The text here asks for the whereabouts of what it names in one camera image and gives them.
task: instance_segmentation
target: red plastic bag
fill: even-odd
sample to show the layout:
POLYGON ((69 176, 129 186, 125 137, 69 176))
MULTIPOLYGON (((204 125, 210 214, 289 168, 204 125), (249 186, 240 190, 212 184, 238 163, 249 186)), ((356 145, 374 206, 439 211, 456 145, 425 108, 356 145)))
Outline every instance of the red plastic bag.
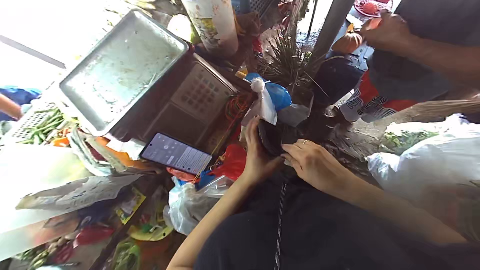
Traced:
POLYGON ((73 241, 73 247, 79 245, 91 245, 109 238, 115 230, 111 227, 105 226, 90 226, 85 227, 80 230, 80 233, 77 235, 73 241))
POLYGON ((215 176, 226 176, 232 180, 236 180, 245 169, 247 161, 247 151, 241 145, 231 144, 225 150, 225 159, 223 164, 212 170, 210 174, 215 176))

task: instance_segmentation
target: man's arm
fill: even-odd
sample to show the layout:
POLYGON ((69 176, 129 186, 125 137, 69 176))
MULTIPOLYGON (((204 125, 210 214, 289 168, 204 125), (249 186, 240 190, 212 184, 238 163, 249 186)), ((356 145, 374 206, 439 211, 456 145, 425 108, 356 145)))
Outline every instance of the man's arm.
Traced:
POLYGON ((320 145, 300 139, 282 148, 288 153, 282 156, 290 161, 298 176, 316 189, 432 242, 466 242, 459 233, 426 211, 358 178, 320 145))
POLYGON ((0 111, 17 120, 22 117, 22 109, 20 108, 20 105, 3 94, 0 94, 0 111))
POLYGON ((426 64, 452 80, 480 87, 480 47, 457 46, 414 36, 399 15, 389 12, 382 14, 378 27, 372 26, 378 22, 379 19, 372 19, 360 31, 370 46, 426 64))

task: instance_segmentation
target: black shirt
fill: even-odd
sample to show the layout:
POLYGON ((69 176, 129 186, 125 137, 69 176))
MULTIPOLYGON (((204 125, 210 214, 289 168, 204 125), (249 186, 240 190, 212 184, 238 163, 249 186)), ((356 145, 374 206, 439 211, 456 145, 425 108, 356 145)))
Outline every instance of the black shirt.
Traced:
MULTIPOLYGON (((283 177, 260 185, 203 246, 194 269, 275 269, 283 177)), ((322 193, 289 182, 282 214, 280 269, 479 269, 471 244, 439 246, 322 193)))

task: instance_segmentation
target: blue plastic bag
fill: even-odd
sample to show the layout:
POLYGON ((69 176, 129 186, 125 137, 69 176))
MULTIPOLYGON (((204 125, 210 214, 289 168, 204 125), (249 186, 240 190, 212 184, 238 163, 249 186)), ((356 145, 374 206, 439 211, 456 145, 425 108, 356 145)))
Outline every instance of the blue plastic bag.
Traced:
MULTIPOLYGON (((258 73, 248 73, 245 79, 248 81, 252 81, 253 78, 262 78, 258 73)), ((283 108, 286 108, 292 104, 292 98, 290 94, 285 89, 285 87, 274 84, 274 83, 266 83, 265 88, 267 88, 268 94, 270 94, 270 98, 272 99, 273 105, 275 106, 275 110, 279 111, 283 108)))

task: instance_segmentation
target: dark clothing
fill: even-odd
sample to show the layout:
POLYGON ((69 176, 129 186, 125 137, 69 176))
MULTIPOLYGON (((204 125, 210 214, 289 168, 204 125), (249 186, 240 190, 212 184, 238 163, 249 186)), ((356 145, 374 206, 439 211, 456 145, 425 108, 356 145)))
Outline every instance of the dark clothing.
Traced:
MULTIPOLYGON (((480 1, 402 0, 396 14, 418 37, 459 46, 480 46, 480 1)), ((453 83, 431 67, 376 49, 368 60, 371 80, 389 100, 432 100, 453 83)))
MULTIPOLYGON (((215 229, 194 269, 274 269, 280 187, 260 185, 215 229)), ((476 246, 426 243, 298 178, 287 185, 280 247, 281 270, 471 270, 480 258, 476 246)))

